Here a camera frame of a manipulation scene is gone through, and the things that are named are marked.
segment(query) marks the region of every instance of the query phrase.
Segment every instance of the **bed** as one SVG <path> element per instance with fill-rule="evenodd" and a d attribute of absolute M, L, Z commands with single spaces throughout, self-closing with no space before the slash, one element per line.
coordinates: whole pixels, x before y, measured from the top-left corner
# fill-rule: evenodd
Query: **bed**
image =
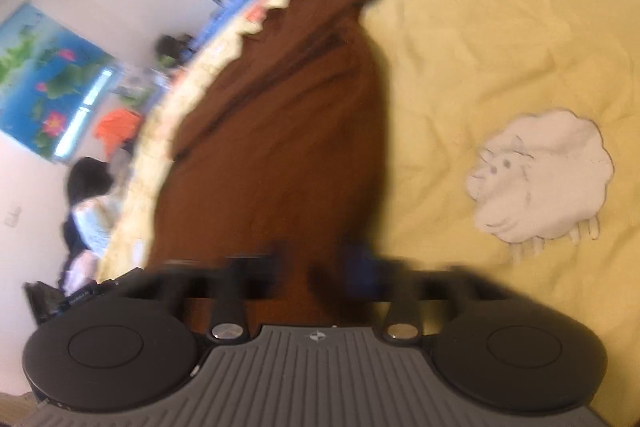
<path fill-rule="evenodd" d="M 257 11 L 148 118 L 100 279 L 145 266 L 175 129 L 260 30 Z M 609 356 L 594 407 L 616 426 L 640 417 L 638 13 L 640 0 L 379 0 L 362 16 L 390 97 L 376 249 L 475 267 L 588 325 Z"/>

